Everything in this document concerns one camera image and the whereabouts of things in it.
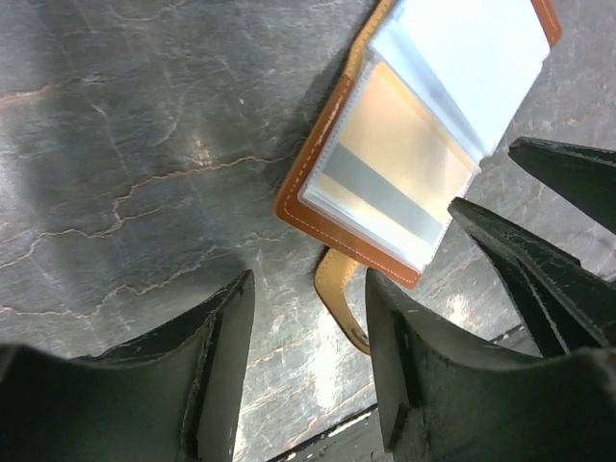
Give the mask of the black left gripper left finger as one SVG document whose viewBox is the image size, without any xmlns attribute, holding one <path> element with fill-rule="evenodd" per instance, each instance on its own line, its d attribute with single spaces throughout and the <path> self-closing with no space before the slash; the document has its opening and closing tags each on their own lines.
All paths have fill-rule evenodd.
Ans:
<svg viewBox="0 0 616 462">
<path fill-rule="evenodd" d="M 98 356 L 2 345 L 2 459 L 231 460 L 254 311 L 246 270 Z"/>
</svg>

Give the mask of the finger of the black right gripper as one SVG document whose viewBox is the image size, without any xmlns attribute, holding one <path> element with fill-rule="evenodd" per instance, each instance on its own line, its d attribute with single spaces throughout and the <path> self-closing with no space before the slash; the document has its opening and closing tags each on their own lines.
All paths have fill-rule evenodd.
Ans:
<svg viewBox="0 0 616 462">
<path fill-rule="evenodd" d="M 520 137 L 509 157 L 610 232 L 615 231 L 615 152 Z"/>
<path fill-rule="evenodd" d="M 456 197 L 454 221 L 492 263 L 543 356 L 615 346 L 615 286 L 523 227 Z"/>
</svg>

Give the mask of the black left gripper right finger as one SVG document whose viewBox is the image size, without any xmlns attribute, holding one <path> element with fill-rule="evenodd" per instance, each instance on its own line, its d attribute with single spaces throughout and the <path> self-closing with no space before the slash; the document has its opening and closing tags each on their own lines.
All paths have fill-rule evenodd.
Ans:
<svg viewBox="0 0 616 462">
<path fill-rule="evenodd" d="M 365 301 L 385 449 L 397 461 L 611 461 L 615 352 L 539 358 L 485 341 L 376 270 Z"/>
</svg>

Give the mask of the brown leather card holder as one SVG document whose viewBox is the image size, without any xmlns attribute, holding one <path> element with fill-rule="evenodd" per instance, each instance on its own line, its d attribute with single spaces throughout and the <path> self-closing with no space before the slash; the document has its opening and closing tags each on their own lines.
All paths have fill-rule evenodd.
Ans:
<svg viewBox="0 0 616 462">
<path fill-rule="evenodd" d="M 274 202 L 325 244 L 316 292 L 361 352 L 359 266 L 413 288 L 562 35 L 549 1 L 380 1 Z"/>
</svg>

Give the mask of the gold credit card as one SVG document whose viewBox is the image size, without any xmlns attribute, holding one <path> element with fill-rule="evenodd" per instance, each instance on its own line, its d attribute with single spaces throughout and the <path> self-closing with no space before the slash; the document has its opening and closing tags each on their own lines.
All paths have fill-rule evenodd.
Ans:
<svg viewBox="0 0 616 462">
<path fill-rule="evenodd" d="M 314 185 L 335 207 L 334 217 L 399 259 L 423 265 L 477 164 L 384 63 L 367 68 L 333 136 Z"/>
</svg>

